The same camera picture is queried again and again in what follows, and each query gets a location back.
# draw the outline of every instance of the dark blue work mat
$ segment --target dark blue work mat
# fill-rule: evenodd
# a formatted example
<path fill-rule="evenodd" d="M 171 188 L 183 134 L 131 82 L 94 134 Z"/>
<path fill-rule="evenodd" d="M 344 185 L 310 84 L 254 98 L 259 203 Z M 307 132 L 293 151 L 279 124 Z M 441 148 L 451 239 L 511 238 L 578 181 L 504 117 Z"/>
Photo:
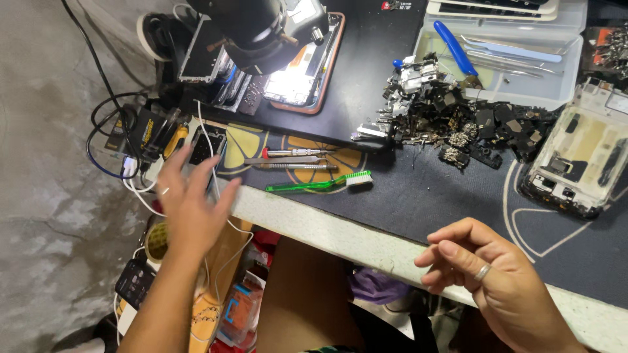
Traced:
<path fill-rule="evenodd" d="M 372 171 L 374 183 L 357 190 L 282 194 L 286 198 L 382 231 L 426 244 L 429 233 L 464 217 L 491 226 L 517 244 L 551 285 L 628 308 L 628 173 L 615 188 L 610 207 L 586 223 L 544 209 L 520 196 L 515 183 L 522 165 L 512 151 L 502 151 L 504 164 L 493 170 L 471 160 L 460 171 L 437 157 L 430 145 L 403 146 L 367 155 L 342 149 L 330 156 L 340 171 L 260 170 L 243 165 L 261 157 L 261 149 L 334 148 L 313 141 L 251 128 L 228 130 L 223 178 L 242 177 L 261 190 L 268 185 L 330 180 L 361 170 Z"/>

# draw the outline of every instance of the clear plastic container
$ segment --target clear plastic container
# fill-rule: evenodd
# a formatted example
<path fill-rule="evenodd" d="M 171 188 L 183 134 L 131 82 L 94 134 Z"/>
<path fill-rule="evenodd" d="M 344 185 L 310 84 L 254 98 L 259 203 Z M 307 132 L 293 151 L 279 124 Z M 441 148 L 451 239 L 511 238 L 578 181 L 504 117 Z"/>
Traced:
<path fill-rule="evenodd" d="M 440 20 L 454 35 L 478 36 L 484 39 L 510 41 L 524 45 L 550 46 L 564 48 L 559 63 L 544 63 L 543 68 L 562 75 L 529 70 L 540 73 L 543 78 L 502 73 L 475 65 L 484 90 L 467 89 L 466 95 L 470 99 L 479 96 L 491 102 L 506 101 L 522 106 L 538 106 L 548 110 L 555 110 L 569 102 L 573 97 L 580 64 L 583 38 L 580 32 L 585 29 L 587 20 L 587 0 L 561 0 L 558 7 L 558 17 L 553 21 L 525 21 L 505 19 L 462 18 L 453 16 L 435 16 L 427 14 L 424 25 L 419 32 L 415 53 L 422 58 L 427 53 L 445 52 L 446 45 L 434 30 L 434 22 Z M 445 66 L 457 79 L 464 79 L 465 75 L 458 69 L 453 59 L 441 57 L 439 62 Z M 539 61 L 529 61 L 539 66 Z"/>
<path fill-rule="evenodd" d="M 242 344 L 247 334 L 256 325 L 264 290 L 251 282 L 238 283 L 231 288 L 227 298 L 227 308 L 222 315 L 220 333 L 235 345 Z"/>

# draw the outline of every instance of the concrete floor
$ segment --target concrete floor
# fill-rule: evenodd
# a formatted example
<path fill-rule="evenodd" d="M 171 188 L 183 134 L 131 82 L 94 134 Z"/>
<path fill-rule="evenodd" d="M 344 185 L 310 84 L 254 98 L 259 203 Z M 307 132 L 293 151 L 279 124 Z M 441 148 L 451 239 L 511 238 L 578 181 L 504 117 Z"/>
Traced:
<path fill-rule="evenodd" d="M 136 46 L 112 36 L 105 44 L 77 16 L 115 92 L 154 82 Z M 1 350 L 48 352 L 112 311 L 113 285 L 148 211 L 86 157 L 89 115 L 107 93 L 60 1 L 3 2 L 0 33 Z M 96 158 L 119 171 L 104 141 L 94 140 Z"/>

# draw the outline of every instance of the green toothbrush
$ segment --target green toothbrush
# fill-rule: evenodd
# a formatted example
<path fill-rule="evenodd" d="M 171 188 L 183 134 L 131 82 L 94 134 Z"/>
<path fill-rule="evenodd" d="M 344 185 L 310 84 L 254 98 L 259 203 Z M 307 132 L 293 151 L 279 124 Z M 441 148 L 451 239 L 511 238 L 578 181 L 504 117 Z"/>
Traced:
<path fill-rule="evenodd" d="M 365 171 L 360 171 L 358 173 L 342 175 L 334 180 L 330 180 L 329 182 L 276 185 L 273 187 L 266 187 L 266 191 L 273 192 L 273 191 L 288 191 L 288 190 L 301 190 L 301 189 L 323 189 L 323 188 L 330 188 L 334 185 L 340 185 L 343 182 L 346 182 L 347 186 L 350 187 L 353 185 L 372 183 L 373 178 L 371 178 L 371 171 L 365 170 Z"/>

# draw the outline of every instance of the desk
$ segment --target desk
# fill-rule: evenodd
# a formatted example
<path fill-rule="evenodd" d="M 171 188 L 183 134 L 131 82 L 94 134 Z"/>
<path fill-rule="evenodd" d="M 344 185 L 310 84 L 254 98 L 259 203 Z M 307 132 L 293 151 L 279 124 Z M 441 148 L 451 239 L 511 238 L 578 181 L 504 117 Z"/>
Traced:
<path fill-rule="evenodd" d="M 225 180 L 219 185 L 224 187 Z M 317 247 L 393 278 L 423 287 L 427 269 L 413 259 L 426 247 L 287 198 L 243 186 L 233 208 L 234 216 L 284 236 Z M 593 300 L 554 286 L 549 292 L 580 342 L 601 352 L 628 350 L 628 310 Z M 449 287 L 443 296 L 475 306 L 470 293 Z"/>

